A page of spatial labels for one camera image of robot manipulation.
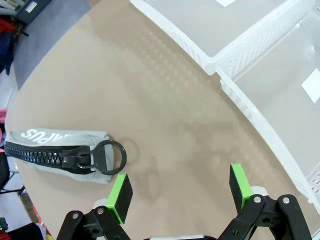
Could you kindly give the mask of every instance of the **gray fabric pouch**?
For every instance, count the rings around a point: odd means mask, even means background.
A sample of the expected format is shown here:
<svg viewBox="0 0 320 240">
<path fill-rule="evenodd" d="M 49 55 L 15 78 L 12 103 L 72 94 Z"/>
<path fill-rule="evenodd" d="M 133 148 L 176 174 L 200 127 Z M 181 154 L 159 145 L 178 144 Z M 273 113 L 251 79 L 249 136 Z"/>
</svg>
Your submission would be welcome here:
<svg viewBox="0 0 320 240">
<path fill-rule="evenodd" d="M 122 155 L 116 169 L 112 146 Z M 4 150 L 7 156 L 23 160 L 30 167 L 100 184 L 108 183 L 127 162 L 124 147 L 102 131 L 15 130 L 7 133 Z"/>
</svg>

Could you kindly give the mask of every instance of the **green gripper pad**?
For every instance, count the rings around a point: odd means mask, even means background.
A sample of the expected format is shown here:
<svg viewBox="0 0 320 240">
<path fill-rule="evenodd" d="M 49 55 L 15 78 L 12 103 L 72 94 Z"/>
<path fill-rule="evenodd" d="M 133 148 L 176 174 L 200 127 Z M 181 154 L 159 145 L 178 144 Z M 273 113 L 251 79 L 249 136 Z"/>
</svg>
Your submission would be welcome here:
<svg viewBox="0 0 320 240">
<path fill-rule="evenodd" d="M 115 214 L 120 224 L 125 223 L 132 195 L 128 175 L 118 174 L 105 206 Z"/>
<path fill-rule="evenodd" d="M 241 164 L 230 164 L 229 185 L 236 211 L 239 213 L 246 201 L 254 194 Z"/>
</svg>

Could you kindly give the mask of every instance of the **white plastic crate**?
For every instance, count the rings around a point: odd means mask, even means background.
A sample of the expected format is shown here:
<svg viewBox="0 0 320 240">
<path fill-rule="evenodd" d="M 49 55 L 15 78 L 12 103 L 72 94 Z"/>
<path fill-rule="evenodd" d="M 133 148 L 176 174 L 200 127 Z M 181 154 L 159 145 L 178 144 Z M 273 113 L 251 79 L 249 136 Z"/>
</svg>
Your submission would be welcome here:
<svg viewBox="0 0 320 240">
<path fill-rule="evenodd" d="M 320 11 L 313 0 L 290 2 L 216 71 L 223 91 L 320 214 Z"/>
<path fill-rule="evenodd" d="M 130 1 L 209 75 L 216 72 L 215 65 L 221 57 L 258 30 L 263 22 L 292 5 L 292 0 Z M 224 7 L 219 2 L 232 3 Z"/>
</svg>

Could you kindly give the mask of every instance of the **black zipper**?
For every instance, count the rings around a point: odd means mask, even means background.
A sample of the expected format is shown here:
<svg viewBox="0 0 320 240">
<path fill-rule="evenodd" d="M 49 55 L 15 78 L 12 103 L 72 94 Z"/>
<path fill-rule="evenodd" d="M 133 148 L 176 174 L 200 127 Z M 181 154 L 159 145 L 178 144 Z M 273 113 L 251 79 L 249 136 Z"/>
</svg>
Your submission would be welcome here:
<svg viewBox="0 0 320 240">
<path fill-rule="evenodd" d="M 77 156 L 79 152 L 90 152 L 90 147 L 82 146 L 25 146 L 6 142 L 5 154 L 29 163 L 63 169 L 74 174 L 89 174 L 90 169 L 82 169 L 77 166 L 91 165 L 90 154 Z"/>
<path fill-rule="evenodd" d="M 114 146 L 121 153 L 121 163 L 115 169 L 107 169 L 105 145 Z M 104 175 L 114 175 L 119 173 L 127 163 L 125 148 L 112 139 L 99 142 L 91 150 L 87 145 L 25 146 L 6 141 L 4 151 L 9 157 L 45 167 L 63 169 L 74 174 L 89 174 L 93 170 L 98 170 Z"/>
</svg>

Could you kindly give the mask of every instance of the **beige table surface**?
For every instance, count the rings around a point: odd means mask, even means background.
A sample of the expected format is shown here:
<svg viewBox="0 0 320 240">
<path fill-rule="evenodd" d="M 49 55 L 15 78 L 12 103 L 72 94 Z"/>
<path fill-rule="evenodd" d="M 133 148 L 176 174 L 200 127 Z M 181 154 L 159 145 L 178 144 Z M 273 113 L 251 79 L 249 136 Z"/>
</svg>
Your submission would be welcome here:
<svg viewBox="0 0 320 240">
<path fill-rule="evenodd" d="M 249 182 L 274 199 L 295 194 L 314 233 L 320 228 L 315 208 L 219 81 L 128 0 L 103 0 L 37 66 L 8 111 L 6 128 L 107 131 L 121 142 L 133 188 L 123 228 L 133 240 L 218 237 L 236 216 L 230 163 L 241 163 Z M 69 211 L 87 213 L 112 187 L 17 165 L 54 237 Z M 272 239 L 267 229 L 257 233 L 254 239 Z"/>
</svg>

